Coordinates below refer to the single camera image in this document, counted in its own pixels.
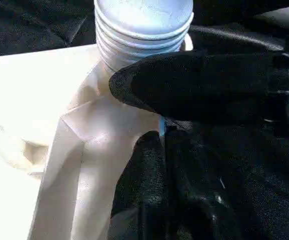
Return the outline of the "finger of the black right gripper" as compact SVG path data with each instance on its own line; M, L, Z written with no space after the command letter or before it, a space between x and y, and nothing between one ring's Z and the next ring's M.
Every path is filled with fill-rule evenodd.
M282 51L148 56L109 79L121 103L165 118L215 125L277 120L289 94L289 54Z

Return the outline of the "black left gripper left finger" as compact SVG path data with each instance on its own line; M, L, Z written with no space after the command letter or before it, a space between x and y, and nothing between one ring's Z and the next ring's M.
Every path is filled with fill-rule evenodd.
M164 240L167 235L167 180L157 131L135 143L130 160L117 181L108 238Z

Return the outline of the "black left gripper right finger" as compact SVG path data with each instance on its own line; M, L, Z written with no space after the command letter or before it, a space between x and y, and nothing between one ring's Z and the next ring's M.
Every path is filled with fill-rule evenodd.
M169 126L166 165L180 222L194 240L267 240L259 216L242 189L224 185L224 162L197 135Z

